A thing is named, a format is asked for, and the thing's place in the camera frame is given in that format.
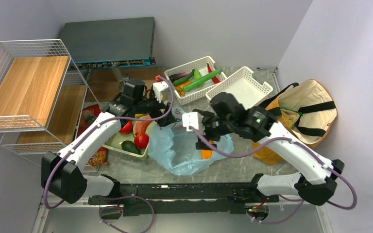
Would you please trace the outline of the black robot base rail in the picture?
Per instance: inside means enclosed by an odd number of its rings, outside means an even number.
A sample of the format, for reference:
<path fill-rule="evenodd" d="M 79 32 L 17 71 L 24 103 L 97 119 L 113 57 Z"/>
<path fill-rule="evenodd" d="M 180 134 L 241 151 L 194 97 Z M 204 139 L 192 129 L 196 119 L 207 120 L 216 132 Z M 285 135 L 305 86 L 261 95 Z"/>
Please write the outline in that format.
<path fill-rule="evenodd" d="M 121 184 L 124 200 L 90 197 L 89 205 L 123 207 L 124 216 L 149 214 L 217 213 L 245 214 L 251 204 L 276 202 L 277 196 L 265 197 L 249 183 L 172 183 Z"/>

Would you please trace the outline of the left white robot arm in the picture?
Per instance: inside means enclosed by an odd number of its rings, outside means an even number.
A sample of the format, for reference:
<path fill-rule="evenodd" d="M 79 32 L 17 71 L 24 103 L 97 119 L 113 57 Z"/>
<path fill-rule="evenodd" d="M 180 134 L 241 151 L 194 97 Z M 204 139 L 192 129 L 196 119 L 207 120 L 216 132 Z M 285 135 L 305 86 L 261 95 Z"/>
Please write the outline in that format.
<path fill-rule="evenodd" d="M 173 101 L 165 104 L 163 95 L 168 91 L 176 93 L 170 80 L 159 77 L 149 92 L 144 95 L 146 85 L 140 79 L 131 79 L 102 109 L 96 120 L 73 142 L 57 153 L 47 152 L 41 161 L 41 185 L 44 189 L 43 203 L 51 206 L 48 193 L 60 198 L 60 203 L 73 204 L 82 196 L 96 196 L 113 204 L 121 197 L 120 183 L 108 176 L 85 176 L 82 171 L 93 154 L 126 123 L 135 121 L 135 114 L 148 114 L 148 121 L 155 121 L 160 126 L 175 122 L 171 113 Z"/>

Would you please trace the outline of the red toy apple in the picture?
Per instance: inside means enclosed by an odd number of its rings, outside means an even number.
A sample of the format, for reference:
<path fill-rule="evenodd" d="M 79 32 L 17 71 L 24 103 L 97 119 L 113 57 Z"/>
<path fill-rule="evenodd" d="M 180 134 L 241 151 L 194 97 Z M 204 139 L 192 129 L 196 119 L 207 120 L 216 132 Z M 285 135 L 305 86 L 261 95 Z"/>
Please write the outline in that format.
<path fill-rule="evenodd" d="M 133 123 L 128 121 L 120 130 L 119 133 L 123 135 L 131 134 L 133 132 Z"/>

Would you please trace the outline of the blue printed plastic grocery bag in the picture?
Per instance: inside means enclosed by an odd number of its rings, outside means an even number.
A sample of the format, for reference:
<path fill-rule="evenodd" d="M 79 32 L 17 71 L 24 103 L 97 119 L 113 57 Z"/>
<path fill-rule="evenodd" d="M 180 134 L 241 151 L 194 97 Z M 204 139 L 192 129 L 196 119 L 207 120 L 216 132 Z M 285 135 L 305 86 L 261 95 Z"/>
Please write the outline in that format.
<path fill-rule="evenodd" d="M 181 107 L 174 107 L 172 114 L 178 120 L 165 127 L 154 125 L 149 134 L 148 156 L 161 167 L 177 176 L 189 176 L 210 167 L 215 161 L 226 157 L 210 150 L 211 156 L 202 158 L 202 151 L 195 148 L 198 137 L 186 132 L 182 126 Z"/>

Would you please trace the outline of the red toy tomato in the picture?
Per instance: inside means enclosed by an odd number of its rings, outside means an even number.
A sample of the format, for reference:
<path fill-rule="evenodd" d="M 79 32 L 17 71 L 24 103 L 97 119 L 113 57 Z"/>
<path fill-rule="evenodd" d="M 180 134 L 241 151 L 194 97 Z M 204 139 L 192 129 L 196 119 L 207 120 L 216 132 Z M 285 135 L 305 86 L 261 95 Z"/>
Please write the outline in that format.
<path fill-rule="evenodd" d="M 138 149 L 144 150 L 149 143 L 149 139 L 150 138 L 146 133 L 139 133 L 134 138 L 134 144 Z"/>

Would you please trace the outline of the orange toy carrot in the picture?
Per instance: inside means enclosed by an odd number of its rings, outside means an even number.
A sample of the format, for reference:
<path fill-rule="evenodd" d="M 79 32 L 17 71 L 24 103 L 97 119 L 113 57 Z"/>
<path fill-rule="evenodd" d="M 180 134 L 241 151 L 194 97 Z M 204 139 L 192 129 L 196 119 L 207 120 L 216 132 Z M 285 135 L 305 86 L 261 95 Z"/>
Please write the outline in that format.
<path fill-rule="evenodd" d="M 203 160 L 210 159 L 212 157 L 212 150 L 205 144 L 201 145 L 201 158 Z"/>

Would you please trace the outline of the long green toy pepper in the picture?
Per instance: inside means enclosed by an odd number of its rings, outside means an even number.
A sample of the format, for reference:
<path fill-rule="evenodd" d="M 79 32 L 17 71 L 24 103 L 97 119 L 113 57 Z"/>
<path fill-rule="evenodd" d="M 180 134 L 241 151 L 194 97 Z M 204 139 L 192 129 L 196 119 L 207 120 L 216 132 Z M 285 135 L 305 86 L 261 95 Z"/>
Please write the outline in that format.
<path fill-rule="evenodd" d="M 221 71 L 222 71 L 222 69 L 219 68 L 217 70 L 212 71 L 211 73 L 206 74 L 205 76 L 202 76 L 201 79 L 199 79 L 197 81 L 193 81 L 189 86 L 186 86 L 185 90 L 187 90 L 188 87 L 190 88 L 191 91 L 200 87 L 205 82 L 207 82 L 207 81 L 211 80 L 213 77 L 217 76 Z"/>

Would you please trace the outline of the dark green toy avocado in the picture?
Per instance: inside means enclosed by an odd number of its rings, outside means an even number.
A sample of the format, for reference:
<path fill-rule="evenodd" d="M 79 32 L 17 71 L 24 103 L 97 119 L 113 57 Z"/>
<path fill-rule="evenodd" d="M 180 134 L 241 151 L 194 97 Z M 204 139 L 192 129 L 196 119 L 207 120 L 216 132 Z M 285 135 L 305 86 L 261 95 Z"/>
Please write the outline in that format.
<path fill-rule="evenodd" d="M 129 140 L 123 141 L 121 143 L 121 148 L 122 150 L 130 152 L 130 153 L 141 154 L 141 150 L 135 145 L 133 141 L 129 141 Z"/>

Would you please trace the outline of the yellow canvas tote bag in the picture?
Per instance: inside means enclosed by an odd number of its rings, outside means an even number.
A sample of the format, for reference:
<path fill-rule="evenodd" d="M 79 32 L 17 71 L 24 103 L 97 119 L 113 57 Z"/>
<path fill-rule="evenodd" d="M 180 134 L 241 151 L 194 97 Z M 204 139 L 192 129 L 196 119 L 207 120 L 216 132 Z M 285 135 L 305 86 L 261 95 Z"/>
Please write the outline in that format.
<path fill-rule="evenodd" d="M 338 116 L 330 93 L 316 80 L 292 83 L 258 105 L 312 149 L 327 136 Z"/>

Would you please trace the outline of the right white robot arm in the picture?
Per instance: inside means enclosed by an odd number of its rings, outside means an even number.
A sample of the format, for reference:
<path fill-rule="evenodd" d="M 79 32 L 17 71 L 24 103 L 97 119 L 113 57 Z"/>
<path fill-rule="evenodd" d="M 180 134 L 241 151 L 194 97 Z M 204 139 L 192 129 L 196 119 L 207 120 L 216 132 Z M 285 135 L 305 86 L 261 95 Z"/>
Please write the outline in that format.
<path fill-rule="evenodd" d="M 258 143 L 257 150 L 272 150 L 297 169 L 289 175 L 254 175 L 248 188 L 250 199 L 261 201 L 273 195 L 296 195 L 317 206 L 331 202 L 337 180 L 343 179 L 341 160 L 320 156 L 291 134 L 272 112 L 261 106 L 246 109 L 232 94 L 216 95 L 210 106 L 212 112 L 194 109 L 182 115 L 183 126 L 199 139 L 197 148 L 218 151 L 214 142 L 235 133 Z"/>

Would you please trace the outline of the green toy vegetable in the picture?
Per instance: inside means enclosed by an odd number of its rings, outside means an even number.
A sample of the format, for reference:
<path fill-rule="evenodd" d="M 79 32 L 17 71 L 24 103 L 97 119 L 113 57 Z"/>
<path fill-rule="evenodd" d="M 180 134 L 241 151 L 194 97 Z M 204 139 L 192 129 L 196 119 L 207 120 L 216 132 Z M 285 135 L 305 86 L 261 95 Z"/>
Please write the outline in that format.
<path fill-rule="evenodd" d="M 192 76 L 194 75 L 194 72 L 195 72 L 194 69 L 191 70 L 190 73 L 187 74 L 186 76 L 181 77 L 181 78 L 175 80 L 175 81 L 173 82 L 173 85 L 174 85 L 174 86 L 178 86 L 178 85 L 181 85 L 181 84 L 183 84 L 183 83 L 189 81 L 189 79 L 192 78 Z"/>

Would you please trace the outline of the toy watermelon slice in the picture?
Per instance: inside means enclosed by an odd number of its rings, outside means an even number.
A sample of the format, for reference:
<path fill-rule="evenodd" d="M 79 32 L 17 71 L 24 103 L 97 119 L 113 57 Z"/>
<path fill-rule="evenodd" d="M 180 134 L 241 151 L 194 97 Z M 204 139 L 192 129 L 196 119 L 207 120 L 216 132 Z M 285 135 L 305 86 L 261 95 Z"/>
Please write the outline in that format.
<path fill-rule="evenodd" d="M 139 118 L 141 121 L 134 121 L 133 123 L 133 136 L 136 137 L 139 134 L 146 133 L 148 126 L 153 122 L 150 121 L 149 115 L 142 116 Z"/>

